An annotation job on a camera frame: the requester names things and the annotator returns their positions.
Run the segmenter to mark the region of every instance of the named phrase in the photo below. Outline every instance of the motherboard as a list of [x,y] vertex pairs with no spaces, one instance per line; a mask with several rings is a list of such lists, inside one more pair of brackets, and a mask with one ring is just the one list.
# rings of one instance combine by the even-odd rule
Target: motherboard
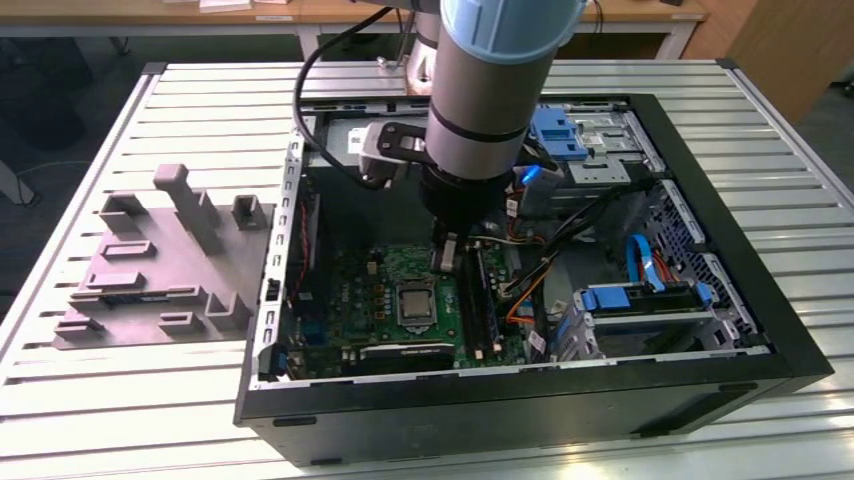
[[[500,285],[509,279],[505,254],[498,247],[481,254],[485,283],[493,300],[498,300]],[[468,339],[480,325],[468,325],[457,280],[430,271],[430,256],[430,247],[422,245],[336,253],[328,313],[302,325],[310,378],[340,377],[349,370],[354,374],[361,363],[377,358],[394,358],[401,365],[401,357],[408,355],[412,362],[430,365],[432,360],[425,359],[436,354],[453,361],[454,369],[526,363],[517,325],[501,327],[500,339],[488,352],[473,351]],[[474,320],[498,322],[496,316]],[[414,368],[428,369],[424,363]]]

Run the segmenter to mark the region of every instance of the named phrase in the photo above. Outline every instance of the desk leg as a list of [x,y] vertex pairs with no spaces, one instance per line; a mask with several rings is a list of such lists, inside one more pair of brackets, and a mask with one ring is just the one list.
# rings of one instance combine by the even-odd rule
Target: desk leg
[[0,193],[3,193],[17,205],[29,205],[37,196],[23,180],[6,163],[0,162]]
[[662,42],[656,60],[680,60],[680,58],[682,58],[682,52],[689,44],[689,40],[692,40],[696,27],[697,23],[692,22],[673,24],[673,30]]
[[318,25],[298,25],[297,35],[299,36],[299,46],[303,49],[303,60],[306,60],[321,47],[321,27]]
[[129,53],[131,53],[131,50],[127,47],[127,44],[125,43],[125,41],[122,41],[122,39],[119,37],[110,37],[110,43],[113,43],[113,48],[117,49],[117,53],[119,54],[121,57],[127,56]]

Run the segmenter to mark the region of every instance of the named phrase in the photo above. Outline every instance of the black cable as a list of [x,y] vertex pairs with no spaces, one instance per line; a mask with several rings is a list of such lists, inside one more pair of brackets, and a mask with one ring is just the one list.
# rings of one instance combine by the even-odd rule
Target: black cable
[[561,243],[566,240],[572,240],[576,235],[588,230],[601,215],[602,211],[608,208],[612,201],[618,199],[624,194],[644,189],[644,184],[626,185],[621,187],[613,187],[606,193],[598,196],[588,205],[585,205],[570,217],[564,221],[554,235],[544,245],[541,253],[541,259],[537,265],[534,265],[525,274],[514,280],[510,285],[505,287],[505,291],[516,289],[529,280],[537,278],[544,271],[552,266],[552,262],[557,258],[560,252]]
[[602,34],[605,31],[605,13],[602,12],[602,4],[600,3],[600,0],[593,0],[593,3],[597,6],[597,24],[593,27],[593,34],[590,35],[590,46],[593,46],[597,35]]
[[401,15],[401,9],[396,8],[396,15],[398,15],[398,30],[401,35],[404,35],[404,16]]
[[306,144],[321,154],[330,165],[333,165],[333,167],[336,167],[345,175],[348,175],[348,178],[350,178],[357,183],[357,185],[368,188],[369,190],[381,190],[385,187],[386,182],[385,180],[368,181],[364,180],[358,174],[353,174],[350,170],[348,170],[348,167],[336,158],[336,156],[333,156],[326,147],[321,145],[321,143],[316,139],[316,136],[311,134],[311,130],[309,129],[309,125],[306,125],[306,119],[303,118],[303,86],[306,85],[306,78],[309,77],[309,71],[311,70],[311,67],[314,66],[321,56],[330,50],[330,48],[338,45],[346,38],[365,30],[393,10],[394,9],[392,7],[381,9],[360,24],[350,27],[342,33],[336,35],[336,37],[333,37],[329,42],[321,45],[321,47],[311,53],[311,55],[309,55],[306,63],[303,64],[303,68],[301,68],[299,70],[299,75],[297,76],[297,82],[294,84],[294,121],[297,122],[297,128],[301,135],[303,136]]

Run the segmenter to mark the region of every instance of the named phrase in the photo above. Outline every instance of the blue plastic latch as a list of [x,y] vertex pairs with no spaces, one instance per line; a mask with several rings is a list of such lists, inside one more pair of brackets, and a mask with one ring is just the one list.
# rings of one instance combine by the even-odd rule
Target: blue plastic latch
[[560,108],[538,107],[532,133],[556,160],[586,160],[588,149],[578,141],[578,126]]
[[597,297],[594,297],[590,290],[582,292],[582,303],[585,304],[585,310],[594,311],[600,305],[597,305]]
[[712,287],[702,282],[697,283],[697,294],[700,295],[700,300],[704,302],[704,307],[712,305],[714,300],[714,296],[712,294]]
[[597,302],[602,309],[629,308],[629,295],[624,287],[600,287],[593,289]]

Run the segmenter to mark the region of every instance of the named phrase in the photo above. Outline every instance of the wooden desk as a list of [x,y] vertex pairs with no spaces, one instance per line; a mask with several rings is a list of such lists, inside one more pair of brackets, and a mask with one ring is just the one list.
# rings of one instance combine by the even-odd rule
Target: wooden desk
[[[666,33],[658,58],[680,58],[697,23],[706,18],[698,0],[686,0],[682,7],[658,0],[601,1],[606,33]],[[294,0],[289,5],[258,3],[253,10],[202,14],[195,3],[162,0],[0,0],[0,36],[297,34],[307,55],[318,48],[321,34],[346,30],[378,8],[350,0]],[[578,32],[593,32],[596,22],[592,3]],[[397,16],[388,15],[366,33],[397,31]]]
[[[299,22],[303,53],[314,51],[318,45],[311,34],[338,33],[360,23],[377,12],[377,5],[353,3],[350,0],[295,0],[302,5]],[[666,33],[668,37],[658,51],[657,59],[676,60],[694,33],[697,24],[706,20],[708,11],[698,0],[685,0],[681,7],[658,0],[601,0],[605,17],[605,33]],[[589,0],[582,15],[578,33],[593,33],[597,27],[597,7]],[[394,33],[398,31],[396,15],[388,15],[366,33]]]

